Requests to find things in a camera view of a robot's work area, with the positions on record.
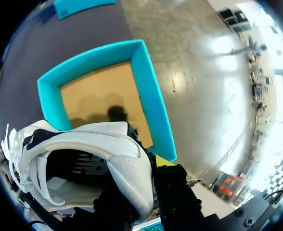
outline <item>black cable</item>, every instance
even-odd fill
[[[272,195],[274,195],[274,194],[276,194],[276,193],[283,193],[283,189],[277,190],[277,191],[275,191],[275,192],[272,192],[272,193],[270,193],[270,194],[268,194],[268,195],[263,196],[262,198],[265,199],[265,200],[267,200],[270,196],[272,196]]]

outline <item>shoe insole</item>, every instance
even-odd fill
[[[80,150],[53,151],[47,159],[46,179],[53,177],[92,186],[104,186],[112,179],[104,159]]]

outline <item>teal box rim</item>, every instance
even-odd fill
[[[153,140],[149,151],[168,161],[177,158],[163,96],[145,42],[141,39],[116,42],[78,54],[51,69],[38,80],[39,98],[45,119],[56,129],[71,130],[60,87],[91,71],[131,62],[135,84]]]

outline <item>gray floor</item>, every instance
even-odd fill
[[[243,43],[206,0],[123,0],[123,6],[154,63],[176,162],[208,182],[221,166],[237,174],[255,116],[247,60],[228,54]]]

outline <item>screw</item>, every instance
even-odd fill
[[[244,214],[244,211],[243,211],[242,208],[238,208],[238,209],[234,212],[234,214],[235,214],[237,217],[242,217],[243,214]]]
[[[244,226],[250,228],[252,227],[252,225],[255,223],[255,219],[254,218],[247,218],[244,222]]]

